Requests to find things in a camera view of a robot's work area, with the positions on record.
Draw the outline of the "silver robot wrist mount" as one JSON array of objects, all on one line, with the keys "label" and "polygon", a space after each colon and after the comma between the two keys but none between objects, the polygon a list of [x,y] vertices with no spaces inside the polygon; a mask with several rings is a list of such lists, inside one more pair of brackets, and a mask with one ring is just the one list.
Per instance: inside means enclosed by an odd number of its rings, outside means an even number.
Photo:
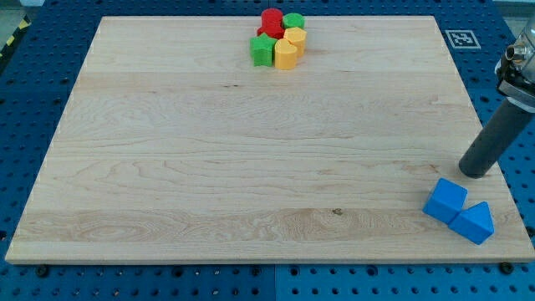
[{"label": "silver robot wrist mount", "polygon": [[528,113],[534,112],[534,16],[527,21],[514,43],[507,46],[495,68],[497,89]]}]

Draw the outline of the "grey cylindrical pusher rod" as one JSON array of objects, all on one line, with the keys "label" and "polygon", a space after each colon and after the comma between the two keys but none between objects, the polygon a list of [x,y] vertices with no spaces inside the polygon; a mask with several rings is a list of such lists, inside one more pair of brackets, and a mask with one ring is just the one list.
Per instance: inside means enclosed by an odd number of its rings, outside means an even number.
[{"label": "grey cylindrical pusher rod", "polygon": [[533,118],[533,102],[507,97],[459,160],[461,172],[482,178]]}]

